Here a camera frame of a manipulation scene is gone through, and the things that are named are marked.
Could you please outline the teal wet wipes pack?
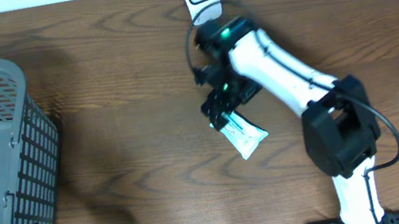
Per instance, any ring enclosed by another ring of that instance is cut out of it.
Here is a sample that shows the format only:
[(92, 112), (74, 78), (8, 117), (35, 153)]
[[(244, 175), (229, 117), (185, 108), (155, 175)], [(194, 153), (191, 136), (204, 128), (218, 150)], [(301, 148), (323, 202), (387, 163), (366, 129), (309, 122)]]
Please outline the teal wet wipes pack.
[(222, 117), (227, 123), (218, 131), (230, 141), (244, 160), (248, 160), (260, 142), (268, 136), (268, 132), (249, 122), (237, 111), (224, 113)]

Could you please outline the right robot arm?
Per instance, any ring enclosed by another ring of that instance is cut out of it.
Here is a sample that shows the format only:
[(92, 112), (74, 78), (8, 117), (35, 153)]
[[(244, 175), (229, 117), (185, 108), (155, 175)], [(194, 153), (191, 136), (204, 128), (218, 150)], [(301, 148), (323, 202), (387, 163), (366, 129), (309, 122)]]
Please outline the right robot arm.
[(383, 221), (373, 179), (381, 131), (361, 81), (351, 75), (339, 80), (302, 63), (242, 16), (225, 25), (204, 23), (194, 40), (211, 59), (192, 71), (198, 84), (212, 88), (201, 106), (211, 127), (249, 157), (264, 132), (237, 109), (268, 90), (301, 119), (307, 156), (332, 178), (342, 223)]

